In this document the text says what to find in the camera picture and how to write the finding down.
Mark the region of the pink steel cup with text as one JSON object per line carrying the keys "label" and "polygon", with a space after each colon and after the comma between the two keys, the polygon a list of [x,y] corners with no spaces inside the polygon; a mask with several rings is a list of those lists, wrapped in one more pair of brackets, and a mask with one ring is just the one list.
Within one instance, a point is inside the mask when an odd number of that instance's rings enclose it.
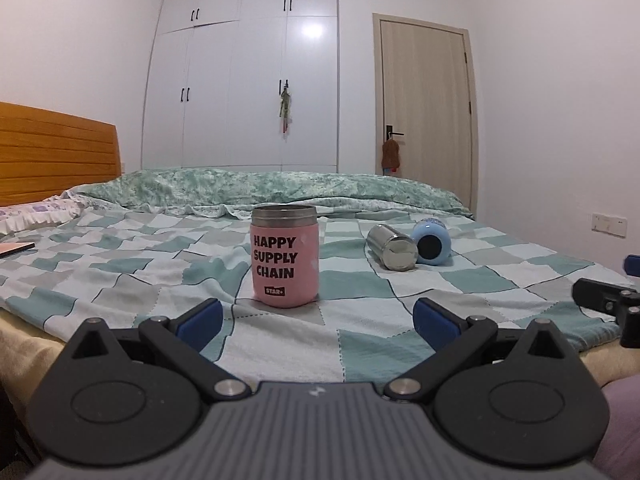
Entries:
{"label": "pink steel cup with text", "polygon": [[317,209],[308,205],[257,207],[250,218],[254,296],[269,307],[309,304],[319,292]]}

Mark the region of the light blue cup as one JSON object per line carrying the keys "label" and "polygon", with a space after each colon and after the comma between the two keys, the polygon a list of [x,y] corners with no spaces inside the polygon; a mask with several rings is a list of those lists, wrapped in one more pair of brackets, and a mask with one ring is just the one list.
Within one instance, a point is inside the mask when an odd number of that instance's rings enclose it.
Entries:
{"label": "light blue cup", "polygon": [[418,222],[410,235],[418,250],[418,263],[440,266],[451,255],[451,237],[445,223],[436,218]]}

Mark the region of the pink book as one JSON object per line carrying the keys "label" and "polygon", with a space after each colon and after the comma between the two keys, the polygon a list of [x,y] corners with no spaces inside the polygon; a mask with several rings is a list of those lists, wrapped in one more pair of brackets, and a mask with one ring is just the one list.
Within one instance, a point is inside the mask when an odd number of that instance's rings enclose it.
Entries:
{"label": "pink book", "polygon": [[0,244],[0,258],[6,258],[35,247],[34,242],[12,242]]}

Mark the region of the white wardrobe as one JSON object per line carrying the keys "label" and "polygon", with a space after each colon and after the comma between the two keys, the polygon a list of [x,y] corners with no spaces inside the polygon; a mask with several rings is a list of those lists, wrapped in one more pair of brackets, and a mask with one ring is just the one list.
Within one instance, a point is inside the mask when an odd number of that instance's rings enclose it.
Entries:
{"label": "white wardrobe", "polygon": [[338,0],[163,0],[142,168],[334,172],[337,151]]}

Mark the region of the white wall socket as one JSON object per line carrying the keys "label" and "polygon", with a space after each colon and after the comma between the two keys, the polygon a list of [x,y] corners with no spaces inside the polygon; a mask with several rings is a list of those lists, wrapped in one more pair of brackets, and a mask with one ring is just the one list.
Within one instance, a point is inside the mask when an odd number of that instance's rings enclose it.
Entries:
{"label": "white wall socket", "polygon": [[628,221],[626,218],[612,217],[606,214],[593,214],[591,217],[591,229],[593,232],[625,238],[627,236],[627,228]]}

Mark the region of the stainless steel bottle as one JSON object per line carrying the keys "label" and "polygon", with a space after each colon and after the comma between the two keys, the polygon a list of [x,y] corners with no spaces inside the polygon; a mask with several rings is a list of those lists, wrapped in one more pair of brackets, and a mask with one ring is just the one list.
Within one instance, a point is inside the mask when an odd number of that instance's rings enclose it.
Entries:
{"label": "stainless steel bottle", "polygon": [[387,270],[405,272],[413,269],[418,261],[418,248],[408,235],[387,224],[371,228],[366,237],[367,246]]}

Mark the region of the purple floral pillow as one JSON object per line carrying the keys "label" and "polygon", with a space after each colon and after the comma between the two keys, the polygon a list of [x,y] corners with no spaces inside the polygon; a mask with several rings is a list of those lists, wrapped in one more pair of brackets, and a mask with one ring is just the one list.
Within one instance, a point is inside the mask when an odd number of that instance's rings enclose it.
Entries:
{"label": "purple floral pillow", "polygon": [[66,195],[35,203],[2,206],[0,233],[7,236],[43,226],[59,226],[79,217],[85,208],[84,200]]}

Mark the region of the hanging dried flower ornament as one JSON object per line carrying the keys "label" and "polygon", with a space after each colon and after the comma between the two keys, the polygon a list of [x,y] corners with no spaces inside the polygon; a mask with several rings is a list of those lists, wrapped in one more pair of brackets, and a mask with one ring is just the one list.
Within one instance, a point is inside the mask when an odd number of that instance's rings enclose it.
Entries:
{"label": "hanging dried flower ornament", "polygon": [[282,133],[288,133],[288,125],[290,124],[290,115],[291,115],[291,93],[290,93],[290,85],[288,84],[288,80],[285,79],[282,84],[282,88],[280,89],[280,110],[279,110],[279,118],[282,128]]}

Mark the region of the checkered green bed blanket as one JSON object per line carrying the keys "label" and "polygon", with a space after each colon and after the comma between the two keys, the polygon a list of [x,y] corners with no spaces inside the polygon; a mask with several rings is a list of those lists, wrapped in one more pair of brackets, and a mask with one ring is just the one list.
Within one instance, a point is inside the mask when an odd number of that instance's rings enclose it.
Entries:
{"label": "checkered green bed blanket", "polygon": [[375,259],[367,235],[382,223],[410,233],[428,210],[320,207],[312,228],[266,232],[252,228],[245,206],[137,210],[60,200],[55,209],[68,219],[2,233],[27,244],[1,261],[1,381],[21,399],[87,318],[131,328],[208,298],[221,302],[222,325],[204,356],[248,382],[382,384],[430,354],[412,325],[423,297],[505,328],[550,318],[599,382],[615,374],[605,349],[618,327],[576,306],[570,291],[582,278],[627,279],[517,240],[464,210],[438,213],[452,239],[445,263],[396,272]]}

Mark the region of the green floral duvet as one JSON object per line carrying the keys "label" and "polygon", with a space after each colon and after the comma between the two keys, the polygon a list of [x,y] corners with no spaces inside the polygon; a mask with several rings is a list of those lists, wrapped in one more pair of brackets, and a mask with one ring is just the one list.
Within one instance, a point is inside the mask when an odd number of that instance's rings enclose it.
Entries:
{"label": "green floral duvet", "polygon": [[174,216],[246,218],[265,205],[314,205],[325,214],[472,212],[446,190],[377,174],[246,172],[217,168],[139,170],[111,181],[76,185],[64,195],[86,206],[164,212]]}

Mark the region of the beige wooden door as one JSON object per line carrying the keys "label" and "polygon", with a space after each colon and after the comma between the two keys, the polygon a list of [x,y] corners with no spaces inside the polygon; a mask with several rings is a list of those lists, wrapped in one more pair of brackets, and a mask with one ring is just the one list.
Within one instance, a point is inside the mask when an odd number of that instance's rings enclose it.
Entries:
{"label": "beige wooden door", "polygon": [[392,177],[453,192],[477,208],[478,125],[469,32],[415,18],[375,14],[375,172],[383,174],[385,127],[400,146]]}

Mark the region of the wooden headboard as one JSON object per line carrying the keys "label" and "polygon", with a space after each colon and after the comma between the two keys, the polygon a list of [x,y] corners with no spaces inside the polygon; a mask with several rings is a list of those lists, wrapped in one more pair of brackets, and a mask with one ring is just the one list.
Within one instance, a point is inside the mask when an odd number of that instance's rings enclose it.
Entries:
{"label": "wooden headboard", "polygon": [[3,206],[122,175],[117,130],[105,122],[3,102],[0,136]]}

